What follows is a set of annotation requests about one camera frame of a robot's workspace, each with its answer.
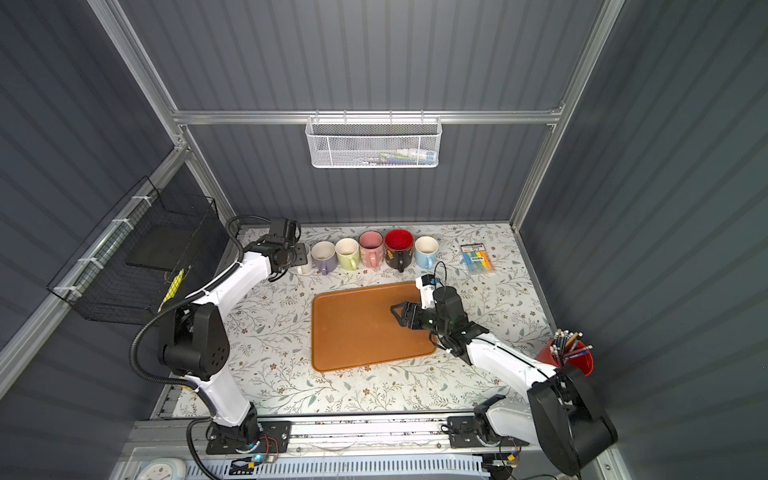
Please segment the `purple mug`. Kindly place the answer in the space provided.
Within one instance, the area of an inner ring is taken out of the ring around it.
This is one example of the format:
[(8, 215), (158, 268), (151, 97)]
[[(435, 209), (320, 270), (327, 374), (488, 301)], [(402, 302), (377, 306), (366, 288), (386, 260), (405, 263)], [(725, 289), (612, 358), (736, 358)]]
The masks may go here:
[(321, 275), (329, 275), (338, 266), (335, 244), (330, 241), (320, 241), (311, 248), (311, 256), (317, 271)]

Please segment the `light green mug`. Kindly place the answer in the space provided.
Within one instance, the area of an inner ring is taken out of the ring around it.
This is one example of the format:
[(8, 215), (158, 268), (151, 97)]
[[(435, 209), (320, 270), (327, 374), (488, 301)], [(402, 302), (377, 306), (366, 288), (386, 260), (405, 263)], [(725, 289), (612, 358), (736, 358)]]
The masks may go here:
[(359, 268), (360, 246), (353, 238), (343, 238), (336, 242), (335, 253), (339, 266), (347, 271), (355, 271)]

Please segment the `light blue mug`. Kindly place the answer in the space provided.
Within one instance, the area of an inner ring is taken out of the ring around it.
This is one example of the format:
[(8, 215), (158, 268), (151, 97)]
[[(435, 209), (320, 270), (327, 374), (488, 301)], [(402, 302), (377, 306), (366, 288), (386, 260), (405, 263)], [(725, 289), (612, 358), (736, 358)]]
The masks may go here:
[(419, 268), (433, 269), (437, 263), (439, 242), (431, 236), (421, 236), (414, 243), (414, 259)]

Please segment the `black mug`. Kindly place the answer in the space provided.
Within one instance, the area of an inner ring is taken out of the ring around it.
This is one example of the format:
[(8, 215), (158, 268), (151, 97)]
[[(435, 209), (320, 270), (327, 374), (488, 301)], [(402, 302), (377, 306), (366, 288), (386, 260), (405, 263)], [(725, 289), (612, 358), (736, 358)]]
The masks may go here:
[(411, 232), (393, 229), (384, 236), (385, 262), (399, 273), (411, 264), (415, 239)]

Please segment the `pink mug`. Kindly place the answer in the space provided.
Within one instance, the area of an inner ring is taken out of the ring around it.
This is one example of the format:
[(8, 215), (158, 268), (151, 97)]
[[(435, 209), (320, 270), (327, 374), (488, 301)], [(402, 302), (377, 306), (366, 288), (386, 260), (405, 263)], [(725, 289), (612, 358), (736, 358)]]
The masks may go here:
[(378, 269), (384, 262), (384, 237), (377, 231), (366, 231), (359, 236), (362, 264), (369, 269)]

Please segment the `white mug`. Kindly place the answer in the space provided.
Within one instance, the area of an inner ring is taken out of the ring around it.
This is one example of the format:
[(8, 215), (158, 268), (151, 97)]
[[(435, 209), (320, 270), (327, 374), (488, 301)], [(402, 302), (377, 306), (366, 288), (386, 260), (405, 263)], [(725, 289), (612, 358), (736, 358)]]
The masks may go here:
[(299, 252), (295, 261), (293, 262), (291, 270), (296, 275), (311, 274), (314, 271), (312, 256), (306, 252)]

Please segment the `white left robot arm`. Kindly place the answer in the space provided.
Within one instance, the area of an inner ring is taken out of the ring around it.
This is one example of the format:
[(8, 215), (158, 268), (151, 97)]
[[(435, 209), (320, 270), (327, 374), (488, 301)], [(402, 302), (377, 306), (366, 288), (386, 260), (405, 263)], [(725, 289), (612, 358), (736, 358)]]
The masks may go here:
[(189, 294), (184, 305), (170, 310), (174, 320), (163, 327), (158, 352), (160, 363), (203, 400), (213, 422), (227, 428), (244, 425), (255, 408), (228, 368), (230, 341), (224, 319), (256, 285), (275, 282), (291, 268), (308, 262), (298, 221), (271, 219), (265, 234), (244, 245), (233, 225), (246, 218), (239, 215), (227, 221), (226, 230), (236, 248), (235, 259)]

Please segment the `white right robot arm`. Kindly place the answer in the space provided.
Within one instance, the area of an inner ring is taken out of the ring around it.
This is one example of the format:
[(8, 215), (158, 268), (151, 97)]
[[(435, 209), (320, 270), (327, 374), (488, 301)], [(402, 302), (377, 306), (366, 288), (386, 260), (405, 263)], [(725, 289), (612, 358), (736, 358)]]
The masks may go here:
[(498, 339), (469, 319), (453, 287), (419, 290), (420, 302), (391, 306), (400, 326), (427, 332), (442, 350), (527, 397), (519, 406), (504, 395), (492, 396), (474, 408), (465, 433), (491, 447), (536, 445), (569, 476), (617, 441), (615, 426), (579, 368), (541, 362)]

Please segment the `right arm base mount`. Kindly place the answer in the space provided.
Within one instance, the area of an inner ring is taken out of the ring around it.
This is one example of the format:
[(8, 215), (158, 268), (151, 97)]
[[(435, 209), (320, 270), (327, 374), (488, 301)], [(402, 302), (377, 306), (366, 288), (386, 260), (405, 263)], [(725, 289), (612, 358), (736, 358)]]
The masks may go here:
[(473, 415), (449, 416), (440, 430), (448, 436), (450, 446), (454, 449), (499, 446), (517, 449), (530, 445), (522, 439), (494, 433), (487, 422)]

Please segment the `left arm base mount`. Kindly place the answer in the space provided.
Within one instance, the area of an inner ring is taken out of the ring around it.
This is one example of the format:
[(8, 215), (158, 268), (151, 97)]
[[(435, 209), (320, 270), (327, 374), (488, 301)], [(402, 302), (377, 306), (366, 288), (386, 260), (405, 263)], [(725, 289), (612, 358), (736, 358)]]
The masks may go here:
[(240, 427), (225, 427), (211, 422), (206, 429), (208, 443), (205, 453), (236, 454), (256, 447), (256, 453), (283, 454), (288, 448), (291, 429), (292, 423), (288, 421), (258, 421)]

